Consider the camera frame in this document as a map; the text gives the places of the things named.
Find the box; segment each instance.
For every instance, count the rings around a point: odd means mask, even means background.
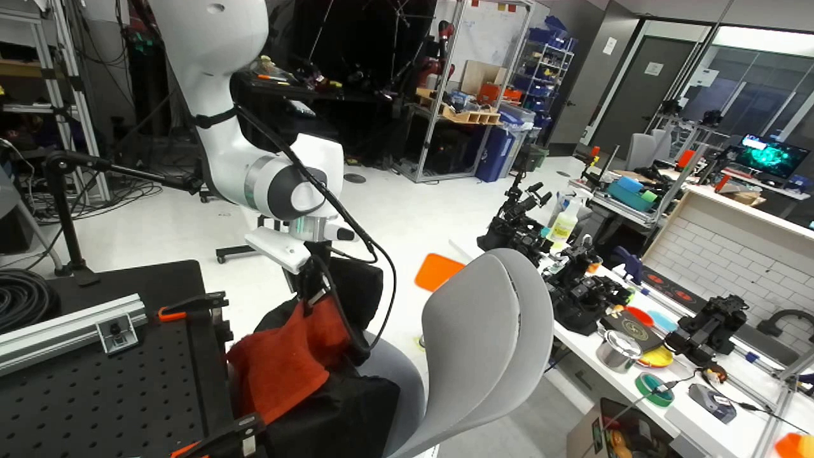
[[[640,409],[600,398],[566,436],[566,458],[680,458]]]

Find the red cloth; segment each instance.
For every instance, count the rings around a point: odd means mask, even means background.
[[[306,316],[301,302],[284,325],[251,333],[232,346],[242,412],[260,414],[264,426],[280,421],[329,381],[329,370],[343,363],[348,332],[332,295]]]

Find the black table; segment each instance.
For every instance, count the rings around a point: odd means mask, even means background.
[[[0,456],[170,456],[233,423],[223,333],[208,313],[156,323],[161,305],[203,293],[199,262],[53,281],[64,309],[137,293],[151,320],[140,344],[104,357],[100,344],[0,380]]]

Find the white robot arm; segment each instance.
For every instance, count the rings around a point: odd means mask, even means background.
[[[242,207],[282,222],[335,216],[322,193],[306,181],[282,153],[254,148],[233,118],[228,80],[256,58],[266,40],[264,0],[151,0],[170,70],[194,118],[215,120],[199,128],[215,192]],[[298,134],[292,153],[325,184],[343,185],[343,150],[338,143]],[[307,250],[282,235],[254,232],[249,244],[296,271]]]

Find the monitor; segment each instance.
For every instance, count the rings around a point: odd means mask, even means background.
[[[748,167],[757,179],[780,184],[785,184],[803,160],[807,150],[753,134],[742,137],[734,157],[737,165]]]

